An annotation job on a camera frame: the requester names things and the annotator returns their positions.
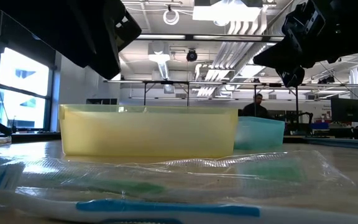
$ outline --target man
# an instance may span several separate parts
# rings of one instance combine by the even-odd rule
[[[256,115],[255,115],[255,102],[244,107],[244,109],[242,110],[242,115],[256,116],[258,118],[270,118],[266,108],[260,105],[262,103],[262,99],[263,99],[262,94],[258,93],[256,95]]]

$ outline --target security camera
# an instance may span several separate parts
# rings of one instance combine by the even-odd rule
[[[195,62],[197,60],[196,50],[190,49],[189,52],[187,53],[186,59],[188,62]]]

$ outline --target teal container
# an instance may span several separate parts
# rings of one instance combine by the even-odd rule
[[[283,144],[283,121],[255,117],[239,117],[234,149],[270,149]]]

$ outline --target table surface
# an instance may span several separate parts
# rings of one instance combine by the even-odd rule
[[[328,147],[317,146],[310,144],[284,144],[285,151],[318,151],[320,152],[328,162],[337,168],[342,174],[350,178],[358,188],[358,149],[346,149],[341,147]],[[1,146],[0,153],[5,156],[29,156],[31,158],[57,158],[57,159],[69,159],[71,161],[86,161],[86,162],[103,162],[103,163],[115,163],[122,164],[127,162],[136,163],[151,163],[162,162],[173,158],[156,158],[156,157],[65,157],[62,151],[61,141],[49,141],[49,142],[33,142],[25,144],[12,144],[10,146]],[[242,154],[259,153],[258,151],[241,152]],[[346,212],[343,209],[346,205],[337,205],[340,212]],[[358,206],[349,207],[353,213],[358,214]],[[61,223],[57,221],[46,220],[43,218],[32,217],[24,213],[11,210],[8,208],[0,208],[0,223]]]

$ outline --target yellow plastic container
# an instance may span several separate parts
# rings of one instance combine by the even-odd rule
[[[61,105],[68,156],[224,157],[233,152],[237,110]]]

